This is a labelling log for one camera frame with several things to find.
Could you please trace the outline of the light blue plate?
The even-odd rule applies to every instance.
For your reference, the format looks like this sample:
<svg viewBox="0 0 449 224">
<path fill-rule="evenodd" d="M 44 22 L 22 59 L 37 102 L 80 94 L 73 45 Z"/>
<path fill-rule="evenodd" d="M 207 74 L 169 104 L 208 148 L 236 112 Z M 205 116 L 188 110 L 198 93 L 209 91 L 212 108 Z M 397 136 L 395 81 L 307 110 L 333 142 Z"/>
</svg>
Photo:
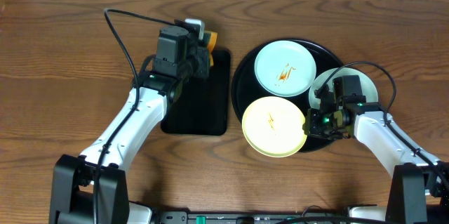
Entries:
<svg viewBox="0 0 449 224">
<path fill-rule="evenodd" d="M 323 82 L 336 70 L 336 68 L 332 68 L 321 73 L 317 78 L 315 78 L 309 89 L 309 105 L 311 108 L 318 109 L 320 107 L 321 101 L 315 97 L 314 91 L 318 90 Z M 366 101 L 368 103 L 373 103 L 378 101 L 377 89 L 373 81 L 361 71 L 352 69 L 350 67 L 346 67 L 337 72 L 333 77 L 327 82 L 327 85 L 330 91 L 333 90 L 333 79 L 337 77 L 347 76 L 347 75 L 357 75 L 359 76 L 361 82 L 361 90 L 363 95 L 366 97 Z"/>
<path fill-rule="evenodd" d="M 316 77 L 312 54 L 294 41 L 274 41 L 255 58 L 254 72 L 259 84 L 271 94 L 293 97 L 304 93 Z"/>
</svg>

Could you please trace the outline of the yellow plate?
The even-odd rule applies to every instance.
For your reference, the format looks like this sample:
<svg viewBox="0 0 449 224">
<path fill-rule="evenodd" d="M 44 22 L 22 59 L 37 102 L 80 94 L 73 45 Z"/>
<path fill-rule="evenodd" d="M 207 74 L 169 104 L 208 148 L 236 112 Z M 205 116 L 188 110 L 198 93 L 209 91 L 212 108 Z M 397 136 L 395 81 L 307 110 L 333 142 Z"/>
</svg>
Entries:
<svg viewBox="0 0 449 224">
<path fill-rule="evenodd" d="M 303 112 L 285 98 L 267 96 L 252 102 L 243 113 L 242 131 L 248 144 L 268 157 L 288 157 L 306 143 Z"/>
</svg>

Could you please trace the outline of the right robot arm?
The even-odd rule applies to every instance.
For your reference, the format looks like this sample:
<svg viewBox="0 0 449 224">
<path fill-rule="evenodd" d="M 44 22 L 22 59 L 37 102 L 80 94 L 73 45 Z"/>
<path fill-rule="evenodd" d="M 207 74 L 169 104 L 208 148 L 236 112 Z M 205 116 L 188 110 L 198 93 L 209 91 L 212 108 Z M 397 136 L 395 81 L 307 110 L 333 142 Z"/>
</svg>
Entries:
<svg viewBox="0 0 449 224">
<path fill-rule="evenodd" d="M 415 143 L 379 103 L 364 95 L 325 95 L 320 108 L 308 109 L 303 130 L 330 141 L 354 138 L 375 155 L 392 177 L 387 222 L 448 220 L 448 163 Z"/>
</svg>

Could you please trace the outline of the green and yellow sponge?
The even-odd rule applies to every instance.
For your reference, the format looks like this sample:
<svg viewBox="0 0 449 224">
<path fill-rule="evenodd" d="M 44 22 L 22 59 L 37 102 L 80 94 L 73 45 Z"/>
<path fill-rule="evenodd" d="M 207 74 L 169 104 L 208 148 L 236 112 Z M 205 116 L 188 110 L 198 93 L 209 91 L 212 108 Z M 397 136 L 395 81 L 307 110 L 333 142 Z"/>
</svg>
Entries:
<svg viewBox="0 0 449 224">
<path fill-rule="evenodd" d="M 208 49 L 210 66 L 212 67 L 214 65 L 212 53 L 217 43 L 217 32 L 205 31 L 203 40 L 205 42 L 206 48 Z"/>
</svg>

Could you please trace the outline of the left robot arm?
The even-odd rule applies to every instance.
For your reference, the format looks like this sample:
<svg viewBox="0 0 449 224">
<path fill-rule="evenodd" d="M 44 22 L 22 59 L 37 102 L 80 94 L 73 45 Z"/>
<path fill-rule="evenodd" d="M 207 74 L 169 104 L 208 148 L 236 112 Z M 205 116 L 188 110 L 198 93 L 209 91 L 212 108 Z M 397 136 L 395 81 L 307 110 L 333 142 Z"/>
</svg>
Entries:
<svg viewBox="0 0 449 224">
<path fill-rule="evenodd" d="M 126 174 L 152 129 L 191 78 L 206 79 L 217 34 L 186 19 L 159 32 L 125 105 L 79 156 L 64 154 L 53 169 L 50 223 L 150 223 L 153 211 L 128 198 Z"/>
</svg>

